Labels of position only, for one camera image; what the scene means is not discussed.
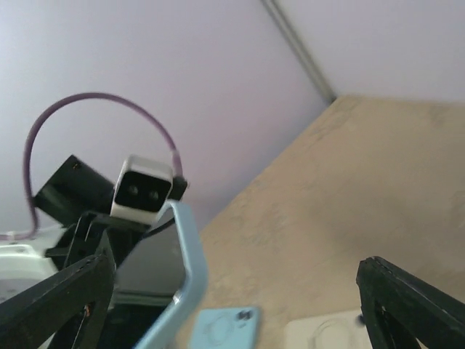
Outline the light blue phone case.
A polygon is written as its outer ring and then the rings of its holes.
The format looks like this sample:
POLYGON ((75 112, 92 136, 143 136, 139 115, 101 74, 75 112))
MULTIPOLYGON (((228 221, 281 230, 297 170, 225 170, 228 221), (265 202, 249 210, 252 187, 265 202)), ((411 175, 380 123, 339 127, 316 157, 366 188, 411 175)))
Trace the light blue phone case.
POLYGON ((180 201, 168 200, 158 215, 162 216, 168 210, 172 211, 177 227, 185 280, 171 303, 135 345, 136 348, 165 348, 170 344, 199 306, 208 287, 208 265, 191 208, 180 201))

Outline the black smartphone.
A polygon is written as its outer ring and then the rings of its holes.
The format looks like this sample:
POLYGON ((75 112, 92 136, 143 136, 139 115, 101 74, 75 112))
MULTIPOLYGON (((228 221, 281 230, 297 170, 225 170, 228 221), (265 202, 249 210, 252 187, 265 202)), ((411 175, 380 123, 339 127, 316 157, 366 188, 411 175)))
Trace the black smartphone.
POLYGON ((147 238, 116 229, 108 234, 117 264, 113 304, 165 308, 185 279, 177 229, 147 238))

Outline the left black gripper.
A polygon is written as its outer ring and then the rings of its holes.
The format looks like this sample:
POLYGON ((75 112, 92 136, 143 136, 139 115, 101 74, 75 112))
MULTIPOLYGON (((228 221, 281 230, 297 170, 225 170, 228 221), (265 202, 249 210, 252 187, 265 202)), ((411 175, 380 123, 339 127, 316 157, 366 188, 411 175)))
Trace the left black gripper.
POLYGON ((173 225, 172 214, 152 226, 88 211, 65 229, 54 247, 45 250, 45 257, 62 270, 105 249, 112 253, 119 267, 139 242, 173 225))

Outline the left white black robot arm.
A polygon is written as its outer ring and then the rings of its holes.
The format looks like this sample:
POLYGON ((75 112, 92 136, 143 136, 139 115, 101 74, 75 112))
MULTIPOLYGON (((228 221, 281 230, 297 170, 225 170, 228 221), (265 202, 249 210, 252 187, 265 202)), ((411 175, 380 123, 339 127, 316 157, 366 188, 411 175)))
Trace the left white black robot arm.
POLYGON ((160 161, 130 155, 116 184, 76 156, 70 156, 33 197, 33 208, 54 218, 68 230, 46 256, 62 269, 72 241, 71 228, 81 215, 99 212, 130 222, 152 225, 166 200, 180 200, 187 187, 182 174, 160 161))

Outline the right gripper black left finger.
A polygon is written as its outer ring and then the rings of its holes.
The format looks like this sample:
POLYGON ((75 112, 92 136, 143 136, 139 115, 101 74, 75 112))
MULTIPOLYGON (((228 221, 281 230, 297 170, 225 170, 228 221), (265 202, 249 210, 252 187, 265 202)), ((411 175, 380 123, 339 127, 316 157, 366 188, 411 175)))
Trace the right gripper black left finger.
POLYGON ((105 254, 70 265, 1 304, 1 347, 96 348, 113 294, 105 254))

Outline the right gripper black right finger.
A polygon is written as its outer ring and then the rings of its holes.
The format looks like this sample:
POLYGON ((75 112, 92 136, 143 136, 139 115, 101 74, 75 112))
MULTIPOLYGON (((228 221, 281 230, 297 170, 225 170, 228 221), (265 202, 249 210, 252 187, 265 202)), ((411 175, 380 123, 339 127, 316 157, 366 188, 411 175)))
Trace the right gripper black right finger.
POLYGON ((360 262, 356 283, 373 348, 463 348, 464 304, 382 257, 360 262))

